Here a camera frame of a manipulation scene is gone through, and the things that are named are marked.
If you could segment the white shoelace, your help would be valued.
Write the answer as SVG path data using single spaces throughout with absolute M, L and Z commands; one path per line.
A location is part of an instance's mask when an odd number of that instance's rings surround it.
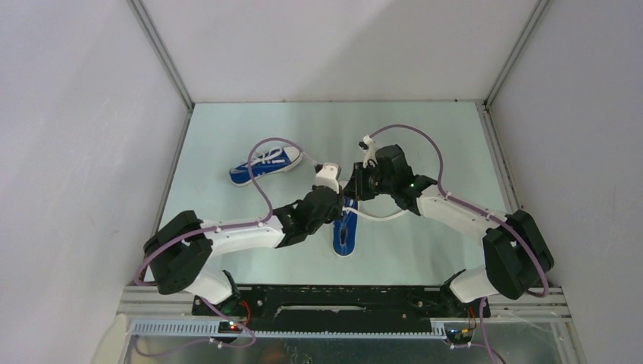
M 342 210 L 344 212 L 353 213 L 358 217 L 362 217 L 366 220 L 376 221 L 376 222 L 391 221 L 401 216 L 404 216 L 407 213 L 407 211 L 405 210 L 399 210 L 389 215 L 373 215 L 367 212 L 366 210 L 362 209 L 358 201 L 352 200 L 352 199 L 345 204 Z

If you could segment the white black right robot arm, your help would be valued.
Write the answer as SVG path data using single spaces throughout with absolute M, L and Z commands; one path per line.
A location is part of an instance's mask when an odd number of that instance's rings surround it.
M 441 307 L 449 316 L 460 317 L 482 297 L 516 300 L 553 268 L 554 258 L 529 213 L 518 209 L 502 214 L 459 203 L 441 192 L 436 180 L 415 174 L 398 145 L 359 146 L 365 158 L 354 164 L 345 196 L 368 201 L 387 195 L 403 212 L 439 221 L 481 244 L 483 265 L 458 272 L 444 283 Z

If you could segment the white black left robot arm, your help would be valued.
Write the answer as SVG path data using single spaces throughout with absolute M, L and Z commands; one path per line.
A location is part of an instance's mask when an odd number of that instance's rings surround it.
M 146 241 L 143 265 L 161 295 L 186 291 L 209 301 L 220 315 L 232 315 L 240 305 L 237 285 L 230 272 L 207 268 L 208 261 L 248 249 L 302 243 L 323 224 L 337 220 L 343 204 L 342 190 L 315 186 L 303 199 L 275 209 L 266 221 L 216 226 L 186 210 Z

